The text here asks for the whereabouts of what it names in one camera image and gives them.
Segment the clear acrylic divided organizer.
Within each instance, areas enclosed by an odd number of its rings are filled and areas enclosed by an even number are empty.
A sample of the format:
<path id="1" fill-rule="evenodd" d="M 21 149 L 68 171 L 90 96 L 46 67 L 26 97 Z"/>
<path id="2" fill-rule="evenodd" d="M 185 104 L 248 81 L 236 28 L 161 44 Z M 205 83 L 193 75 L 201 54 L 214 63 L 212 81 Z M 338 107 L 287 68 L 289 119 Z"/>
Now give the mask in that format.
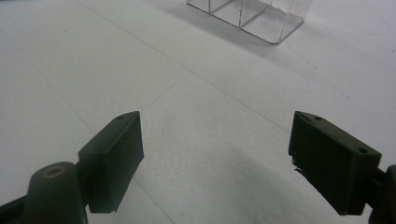
<path id="1" fill-rule="evenodd" d="M 269 45 L 278 45 L 304 24 L 314 0 L 186 0 L 188 6 Z"/>

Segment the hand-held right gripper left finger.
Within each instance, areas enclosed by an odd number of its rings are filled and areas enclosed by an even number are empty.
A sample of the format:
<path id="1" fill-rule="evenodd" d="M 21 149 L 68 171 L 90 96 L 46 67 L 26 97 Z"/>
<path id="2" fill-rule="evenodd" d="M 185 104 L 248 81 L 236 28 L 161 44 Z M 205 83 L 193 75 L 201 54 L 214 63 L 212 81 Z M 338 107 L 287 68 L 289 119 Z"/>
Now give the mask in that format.
<path id="1" fill-rule="evenodd" d="M 92 213 L 118 210 L 143 159 L 138 111 L 115 117 L 79 151 L 83 198 Z"/>

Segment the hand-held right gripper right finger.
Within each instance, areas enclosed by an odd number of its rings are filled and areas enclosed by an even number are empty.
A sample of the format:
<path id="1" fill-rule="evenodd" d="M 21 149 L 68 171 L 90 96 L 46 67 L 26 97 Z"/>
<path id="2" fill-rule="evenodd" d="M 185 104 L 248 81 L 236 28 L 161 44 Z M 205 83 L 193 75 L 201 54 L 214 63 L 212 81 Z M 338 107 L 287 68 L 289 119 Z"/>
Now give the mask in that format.
<path id="1" fill-rule="evenodd" d="M 341 216 L 359 215 L 381 154 L 326 119 L 294 113 L 289 155 L 308 182 Z"/>

